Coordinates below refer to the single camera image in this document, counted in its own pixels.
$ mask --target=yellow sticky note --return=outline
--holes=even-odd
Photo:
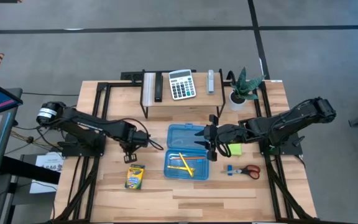
[[[229,150],[233,156],[241,156],[241,144],[229,144]]]

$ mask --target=white pot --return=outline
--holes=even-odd
[[[229,97],[230,102],[231,102],[231,104],[230,104],[230,109],[232,109],[232,110],[234,110],[234,111],[243,110],[243,109],[244,109],[244,105],[245,105],[245,103],[247,102],[247,100],[245,100],[245,101],[242,102],[242,103],[235,103],[235,102],[233,102],[233,101],[231,100],[231,95],[232,95],[232,94],[234,94],[234,92],[231,92],[230,97]]]

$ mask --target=black floor line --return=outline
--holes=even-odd
[[[259,30],[358,30],[358,25],[335,26],[260,26]]]
[[[176,31],[239,31],[253,30],[251,26],[198,26],[198,27],[133,27],[133,28],[87,28],[87,29],[34,29],[0,30],[0,34],[83,34],[120,32],[176,32]]]
[[[248,0],[248,6],[249,6],[250,14],[251,14],[252,27],[254,28],[255,41],[256,41],[256,46],[258,49],[258,55],[259,55],[260,63],[262,64],[262,70],[263,70],[262,72],[265,75],[265,79],[269,80],[270,74],[269,74],[269,69],[267,68],[265,50],[264,50],[264,45],[262,43],[262,37],[260,36],[254,1]]]
[[[179,32],[179,31],[241,31],[253,30],[260,40],[260,30],[358,30],[358,25],[338,26],[258,26],[256,13],[251,14],[253,26],[199,26],[199,27],[132,27],[132,28],[86,28],[86,29],[17,29],[0,30],[0,34],[97,34],[122,32]]]

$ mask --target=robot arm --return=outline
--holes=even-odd
[[[98,149],[102,147],[104,152],[104,135],[112,138],[119,142],[126,153],[124,156],[125,163],[130,163],[137,160],[134,154],[135,150],[140,147],[147,147],[150,142],[150,136],[147,130],[145,130],[146,132],[138,131],[136,126],[124,120],[106,121],[79,112],[75,108],[66,107],[62,102],[44,103],[37,117],[37,122],[40,126],[66,131],[75,138],[77,148],[85,148],[91,155],[92,152],[95,152],[94,156],[103,155]],[[64,156],[65,146],[67,146],[66,152],[75,151],[69,150],[70,147],[73,147],[72,145],[73,141],[66,140],[63,145]]]
[[[291,110],[276,116],[245,119],[239,121],[239,125],[224,124],[217,127],[218,118],[211,115],[209,119],[212,125],[207,125],[196,135],[203,135],[209,141],[206,145],[204,143],[209,149],[208,159],[216,161],[216,148],[223,156],[231,156],[229,143],[252,143],[267,139],[271,147],[277,147],[299,130],[313,123],[329,123],[335,116],[336,112],[328,100],[315,98],[302,101]]]

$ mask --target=gray floor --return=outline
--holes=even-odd
[[[358,1],[257,0],[260,26],[358,25]],[[159,26],[251,26],[240,0],[28,0],[0,4],[0,29],[72,29]],[[337,111],[331,124],[304,129],[302,142],[318,216],[358,223],[358,30],[263,31],[271,79],[282,79],[290,105],[316,96]],[[120,72],[195,68],[260,75],[252,31],[115,34],[0,34],[0,85],[25,91],[75,94],[82,80],[114,80]],[[23,96],[17,120],[34,127],[43,102],[76,104],[76,97]],[[28,135],[31,131],[20,131]],[[59,140],[50,133],[51,141]],[[10,140],[7,151],[22,143]],[[27,147],[20,154],[40,153]],[[47,218],[50,203],[17,209],[14,223]],[[20,218],[24,212],[34,220]]]

